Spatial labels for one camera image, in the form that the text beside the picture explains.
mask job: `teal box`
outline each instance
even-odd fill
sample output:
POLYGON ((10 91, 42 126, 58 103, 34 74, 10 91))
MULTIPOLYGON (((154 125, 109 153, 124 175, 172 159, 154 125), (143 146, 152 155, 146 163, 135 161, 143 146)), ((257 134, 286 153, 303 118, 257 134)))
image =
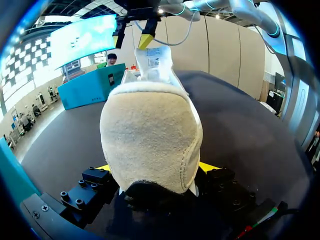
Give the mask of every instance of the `teal box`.
POLYGON ((99 68, 58 87, 65 110, 106 101, 112 89, 121 83, 125 64, 99 68))

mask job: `black bolt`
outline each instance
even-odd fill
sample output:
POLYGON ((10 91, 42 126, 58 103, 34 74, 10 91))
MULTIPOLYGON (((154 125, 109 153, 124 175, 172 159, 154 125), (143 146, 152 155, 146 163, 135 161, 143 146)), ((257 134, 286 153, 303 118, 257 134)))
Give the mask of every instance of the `black bolt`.
POLYGON ((33 217, 34 219, 38 219, 38 218, 40 217, 40 214, 39 214, 37 211, 34 211, 34 212, 32 213, 32 217, 33 217))
POLYGON ((68 195, 68 193, 66 191, 60 192, 60 196, 65 201, 69 199, 69 195, 68 195))
POLYGON ((93 190, 96 191, 96 190, 98 189, 98 184, 92 183, 92 184, 91 184, 91 187, 92 187, 93 190))
POLYGON ((232 204, 235 205, 235 206, 238 206, 238 205, 240 205, 240 201, 239 200, 234 200, 232 204))
POLYGON ((48 205, 43 205, 43 206, 41 207, 41 210, 44 211, 44 212, 48 211, 48 210, 49 210, 48 205))
POLYGON ((78 183, 79 183, 79 185, 80 185, 81 187, 86 186, 85 180, 83 180, 83 179, 79 180, 78 183))
POLYGON ((78 206, 79 209, 83 209, 86 205, 82 199, 75 200, 75 204, 78 206))

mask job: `gray table surface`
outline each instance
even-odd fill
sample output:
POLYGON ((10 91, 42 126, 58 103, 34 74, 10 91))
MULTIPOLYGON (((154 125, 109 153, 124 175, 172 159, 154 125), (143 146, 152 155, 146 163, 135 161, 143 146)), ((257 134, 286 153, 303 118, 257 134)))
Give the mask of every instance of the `gray table surface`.
MULTIPOLYGON (((271 198, 298 208, 309 189, 312 170, 286 126, 238 88, 201 71, 177 71, 203 126, 201 161, 235 171, 235 178, 256 192, 258 203, 271 198)), ((74 187, 89 166, 105 165, 100 139, 104 102, 63 111, 41 133, 22 165, 37 185, 56 199, 74 187)), ((102 209, 86 229, 111 237, 106 228, 114 205, 102 209)), ((283 217, 271 236, 289 216, 283 217)), ((128 232, 125 239, 134 238, 128 232)))

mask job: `monitor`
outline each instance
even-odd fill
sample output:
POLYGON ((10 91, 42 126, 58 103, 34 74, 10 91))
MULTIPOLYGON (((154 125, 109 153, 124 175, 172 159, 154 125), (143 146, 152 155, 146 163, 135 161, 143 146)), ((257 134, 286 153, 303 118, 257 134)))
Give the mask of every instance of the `monitor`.
POLYGON ((76 21, 50 35, 53 67, 59 68, 74 60, 115 48, 112 37, 116 15, 102 15, 76 21))
POLYGON ((274 88, 280 91, 285 91, 286 90, 286 80, 285 77, 282 76, 279 73, 275 73, 275 83, 274 83, 274 88))

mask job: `teal panel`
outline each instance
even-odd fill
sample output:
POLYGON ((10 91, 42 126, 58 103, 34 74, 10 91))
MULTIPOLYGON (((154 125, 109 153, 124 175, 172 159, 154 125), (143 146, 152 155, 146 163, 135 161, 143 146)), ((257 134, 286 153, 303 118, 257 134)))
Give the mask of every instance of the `teal panel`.
POLYGON ((18 208, 32 194, 41 195, 3 137, 0 139, 0 174, 18 208))
POLYGON ((124 63, 99 68, 59 86, 64 109, 106 101, 110 91, 121 83, 125 69, 124 63))

